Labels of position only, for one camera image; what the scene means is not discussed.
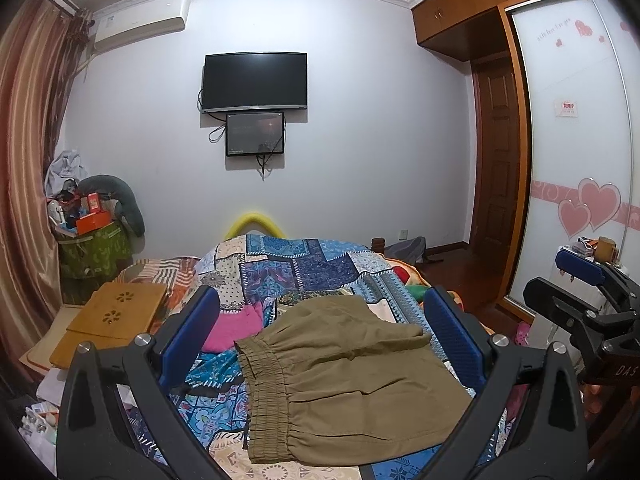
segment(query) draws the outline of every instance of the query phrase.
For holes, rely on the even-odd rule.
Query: white wall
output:
[[[64,150],[66,150],[66,114],[62,117],[62,122],[60,123],[60,136],[58,137],[53,157],[56,158]]]
[[[211,144],[196,110],[206,54],[308,52],[308,112],[287,114],[284,156]],[[415,43],[411,12],[378,0],[191,0],[186,30],[101,54],[76,79],[66,147],[133,189],[143,256],[201,255],[241,214],[289,237],[465,237],[465,76]]]

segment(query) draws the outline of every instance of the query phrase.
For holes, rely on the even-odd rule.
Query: air conditioner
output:
[[[153,0],[100,20],[94,49],[104,52],[134,41],[184,30],[189,0]]]

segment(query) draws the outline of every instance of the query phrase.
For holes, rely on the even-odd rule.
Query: orange box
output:
[[[100,197],[97,193],[89,194],[86,200],[89,203],[89,213],[97,213],[102,211],[102,208],[100,207]]]
[[[100,211],[97,213],[89,213],[76,221],[78,235],[83,235],[89,231],[100,229],[111,223],[111,213],[108,211]]]

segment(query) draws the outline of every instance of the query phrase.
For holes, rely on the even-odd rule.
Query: patchwork quilt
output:
[[[315,296],[358,294],[367,303],[386,300],[398,323],[420,325],[433,334],[420,307],[388,262],[365,246],[337,240],[285,240],[245,235],[222,242],[195,266],[193,283],[174,312],[189,301],[200,285],[215,288],[223,310],[263,304],[264,325],[278,312]],[[436,336],[434,353],[455,375]],[[386,462],[360,467],[310,467],[287,462],[252,464],[246,453],[249,420],[248,394],[235,349],[222,354],[199,354],[187,376],[190,391],[172,396],[176,409],[200,443],[234,480],[411,480],[439,446]],[[152,443],[139,412],[129,414],[145,453],[164,462]],[[492,460],[506,434],[503,415],[479,463]]]

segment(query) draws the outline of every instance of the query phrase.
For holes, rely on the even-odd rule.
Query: metal screw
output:
[[[491,337],[491,341],[493,341],[496,346],[507,346],[509,344],[509,338],[502,334],[494,334]]]
[[[138,334],[133,341],[137,346],[146,346],[151,342],[151,336],[147,333]]]
[[[564,344],[559,341],[554,341],[553,344],[551,345],[551,348],[557,354],[566,354],[566,346],[564,346]]]
[[[89,350],[91,350],[91,341],[82,341],[78,345],[77,350],[81,354],[86,354]]]

